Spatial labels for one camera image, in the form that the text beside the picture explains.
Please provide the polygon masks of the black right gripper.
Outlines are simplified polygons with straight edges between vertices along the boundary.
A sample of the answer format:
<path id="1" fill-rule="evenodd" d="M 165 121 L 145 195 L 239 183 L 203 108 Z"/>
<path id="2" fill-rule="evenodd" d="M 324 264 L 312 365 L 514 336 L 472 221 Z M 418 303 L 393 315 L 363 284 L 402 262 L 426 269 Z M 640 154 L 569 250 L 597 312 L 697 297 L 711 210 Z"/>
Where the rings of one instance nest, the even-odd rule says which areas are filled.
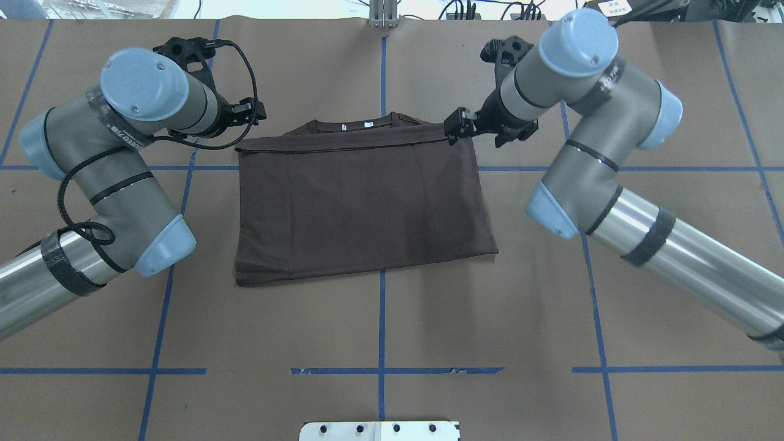
<path id="1" fill-rule="evenodd" d="M 498 89 L 485 100 L 478 112 L 457 108 L 443 121 L 443 134 L 449 145 L 462 138 L 495 134 L 494 145 L 501 148 L 513 141 L 526 141 L 540 125 L 538 120 L 524 120 L 513 116 L 503 105 Z"/>

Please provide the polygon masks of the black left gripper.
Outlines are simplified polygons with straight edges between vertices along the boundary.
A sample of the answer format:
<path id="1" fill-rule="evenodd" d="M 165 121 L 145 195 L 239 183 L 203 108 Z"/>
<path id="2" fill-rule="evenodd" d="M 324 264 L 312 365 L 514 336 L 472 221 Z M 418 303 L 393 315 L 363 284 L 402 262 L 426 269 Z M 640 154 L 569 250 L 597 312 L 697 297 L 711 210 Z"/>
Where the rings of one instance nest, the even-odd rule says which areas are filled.
<path id="1" fill-rule="evenodd" d="M 253 97 L 243 98 L 238 104 L 231 104 L 222 95 L 216 93 L 216 100 L 217 114 L 212 125 L 213 137 L 220 136 L 229 127 L 256 126 L 267 119 L 264 104 Z"/>

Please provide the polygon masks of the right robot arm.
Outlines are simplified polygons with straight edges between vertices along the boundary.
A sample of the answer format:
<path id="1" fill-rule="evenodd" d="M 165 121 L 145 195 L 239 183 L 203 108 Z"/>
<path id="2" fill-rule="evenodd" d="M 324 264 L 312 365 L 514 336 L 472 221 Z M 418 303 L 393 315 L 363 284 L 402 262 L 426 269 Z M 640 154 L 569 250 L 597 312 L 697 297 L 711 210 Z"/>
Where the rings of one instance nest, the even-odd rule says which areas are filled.
<path id="1" fill-rule="evenodd" d="M 619 184 L 632 151 L 661 145 L 683 105 L 618 49 L 616 28 L 595 9 L 567 13 L 535 45 L 494 39 L 481 58 L 494 65 L 495 89 L 479 111 L 452 112 L 443 133 L 449 143 L 494 134 L 501 147 L 531 137 L 538 117 L 566 104 L 580 121 L 527 201 L 527 215 L 561 238 L 593 238 L 782 352 L 782 278 Z"/>

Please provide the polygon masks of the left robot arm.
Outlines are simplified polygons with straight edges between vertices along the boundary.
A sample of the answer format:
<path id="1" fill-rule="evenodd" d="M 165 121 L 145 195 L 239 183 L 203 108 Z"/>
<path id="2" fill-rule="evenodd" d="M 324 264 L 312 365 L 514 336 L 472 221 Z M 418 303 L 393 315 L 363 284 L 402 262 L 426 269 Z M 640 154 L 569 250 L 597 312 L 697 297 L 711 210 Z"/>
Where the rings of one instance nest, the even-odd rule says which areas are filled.
<path id="1" fill-rule="evenodd" d="M 258 95 L 229 103 L 207 60 L 224 39 L 172 37 L 124 48 L 100 81 L 23 128 L 28 161 L 59 182 L 64 225 L 2 265 L 2 338 L 31 326 L 134 269 L 150 277 L 187 257 L 196 240 L 140 151 L 157 141 L 187 145 L 266 118 Z"/>

